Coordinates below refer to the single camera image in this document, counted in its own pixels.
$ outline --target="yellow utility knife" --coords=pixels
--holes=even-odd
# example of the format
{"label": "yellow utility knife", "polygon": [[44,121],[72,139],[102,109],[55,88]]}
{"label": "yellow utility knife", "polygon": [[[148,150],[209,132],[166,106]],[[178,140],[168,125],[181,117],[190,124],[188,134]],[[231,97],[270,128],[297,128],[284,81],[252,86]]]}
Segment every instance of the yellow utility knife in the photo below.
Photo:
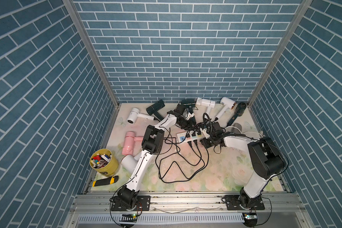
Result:
{"label": "yellow utility knife", "polygon": [[119,176],[108,177],[106,179],[96,180],[93,182],[93,187],[102,185],[111,185],[119,180]]}

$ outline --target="floral tablecloth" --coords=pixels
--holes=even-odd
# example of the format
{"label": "floral tablecloth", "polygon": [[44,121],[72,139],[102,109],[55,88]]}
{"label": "floral tablecloth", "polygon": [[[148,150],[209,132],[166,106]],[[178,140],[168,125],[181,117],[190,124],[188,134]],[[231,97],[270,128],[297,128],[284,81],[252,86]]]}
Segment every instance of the floral tablecloth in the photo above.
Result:
{"label": "floral tablecloth", "polygon": [[[119,161],[119,170],[116,175],[119,176],[119,180],[117,183],[112,185],[105,186],[97,186],[92,187],[91,191],[115,191],[120,186],[125,184],[129,177],[130,173],[120,165],[121,159],[124,155],[121,154],[123,148],[123,142],[125,133],[128,131],[133,131],[137,136],[142,136],[144,131],[148,125],[155,125],[157,121],[146,120],[143,118],[138,118],[135,124],[129,124],[126,119],[128,114],[132,108],[138,108],[142,113],[146,113],[146,107],[150,104],[122,104],[120,111],[118,113],[118,117],[114,128],[112,130],[112,134],[110,135],[109,142],[107,144],[107,149],[112,151],[115,154],[115,157]],[[160,114],[162,116],[166,116],[166,112],[169,110],[173,110],[177,104],[166,103],[166,106],[160,110]],[[196,121],[200,122],[202,119],[202,114],[205,112],[205,107],[198,107],[199,110],[195,111]],[[216,105],[214,109],[212,109],[210,113],[210,117],[214,118],[214,116],[219,112],[222,108],[220,104]],[[225,127],[226,122],[232,116],[234,110],[227,111],[220,119],[219,123],[222,127]],[[238,117],[235,121],[242,125],[242,132],[252,131],[256,132],[256,127],[253,124],[253,120],[250,116],[248,110],[244,112],[241,117]],[[173,137],[176,137],[177,133],[183,132],[180,128],[176,126],[171,127],[171,133]],[[250,137],[258,137],[256,133],[246,133]],[[180,154],[185,157],[190,163],[196,164],[199,161],[199,158],[192,151],[190,146],[185,144],[179,144],[181,149]],[[170,145],[163,144],[161,153],[169,150]],[[199,153],[196,146],[193,144],[193,148],[196,153]],[[207,151],[198,142],[198,148],[202,154],[202,158],[205,162],[207,162]],[[161,164],[160,160],[163,157],[168,156],[171,153],[174,153],[176,147],[170,149],[169,152],[159,155],[157,158],[157,164],[160,166],[160,174],[163,176],[166,170],[169,168],[170,164],[173,161],[177,161],[180,165],[181,169],[185,173],[186,176],[190,177],[196,170],[203,166],[203,163],[200,162],[197,166],[191,166],[187,162],[183,160],[181,156],[178,154],[172,155],[168,158],[165,158]],[[133,150],[133,156],[141,151],[141,142],[136,142]],[[236,148],[231,147],[222,147],[221,151],[219,147],[209,148],[209,162],[207,167],[200,171],[197,175],[195,175],[192,180],[187,182],[178,182],[172,184],[166,184],[159,179],[159,171],[157,166],[155,165],[155,157],[151,162],[150,166],[147,169],[147,172],[142,180],[142,191],[239,191],[249,180],[252,175],[253,168],[251,164],[251,159],[249,154],[243,151],[240,151]],[[97,173],[95,180],[106,178],[105,176]],[[181,173],[180,169],[176,164],[170,168],[168,173],[164,176],[163,180],[165,182],[172,182],[176,180],[185,180],[185,177]],[[282,186],[277,177],[274,177],[272,181],[265,187],[265,191],[282,191]]]}

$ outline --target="brick wallpaper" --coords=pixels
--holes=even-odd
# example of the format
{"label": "brick wallpaper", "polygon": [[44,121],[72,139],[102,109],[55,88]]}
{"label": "brick wallpaper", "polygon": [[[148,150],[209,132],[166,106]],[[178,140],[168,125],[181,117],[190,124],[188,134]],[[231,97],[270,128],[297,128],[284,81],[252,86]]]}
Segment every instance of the brick wallpaper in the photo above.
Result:
{"label": "brick wallpaper", "polygon": [[113,109],[61,0],[0,0],[0,228],[63,225]]}
{"label": "brick wallpaper", "polygon": [[247,101],[300,1],[75,0],[121,102]]}
{"label": "brick wallpaper", "polygon": [[342,228],[342,0],[313,0],[253,111],[314,225]]}

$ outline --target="vent slot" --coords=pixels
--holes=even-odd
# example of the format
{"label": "vent slot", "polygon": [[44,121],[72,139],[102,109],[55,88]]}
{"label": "vent slot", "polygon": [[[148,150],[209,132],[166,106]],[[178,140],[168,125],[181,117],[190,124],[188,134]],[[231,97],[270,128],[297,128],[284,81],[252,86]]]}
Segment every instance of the vent slot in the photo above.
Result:
{"label": "vent slot", "polygon": [[[119,223],[119,219],[123,220],[123,224],[182,224],[182,223],[231,223],[244,222],[242,213],[187,213],[186,215],[170,215],[165,213],[143,214],[138,218],[136,223],[125,222],[130,218],[122,217],[122,214],[112,214],[113,219]],[[114,223],[110,215],[93,215],[81,214],[78,218],[79,224],[112,224]]]}

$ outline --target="white power strip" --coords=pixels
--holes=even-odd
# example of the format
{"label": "white power strip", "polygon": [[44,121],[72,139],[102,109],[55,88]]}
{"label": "white power strip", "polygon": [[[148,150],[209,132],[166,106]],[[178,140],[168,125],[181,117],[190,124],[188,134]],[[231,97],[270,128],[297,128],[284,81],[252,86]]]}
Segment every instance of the white power strip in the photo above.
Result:
{"label": "white power strip", "polygon": [[185,131],[185,132],[182,132],[182,133],[178,133],[176,136],[177,136],[177,142],[179,143],[179,142],[182,142],[182,143],[187,143],[187,142],[189,142],[189,141],[193,141],[193,140],[195,140],[195,139],[202,139],[202,138],[205,138],[205,136],[204,136],[204,134],[201,134],[201,135],[198,135],[198,133],[197,132],[195,132],[195,136],[192,136],[192,133],[193,133],[194,131],[190,131],[189,132],[189,134],[190,134],[190,137],[186,137],[186,133],[187,133],[187,131]]}

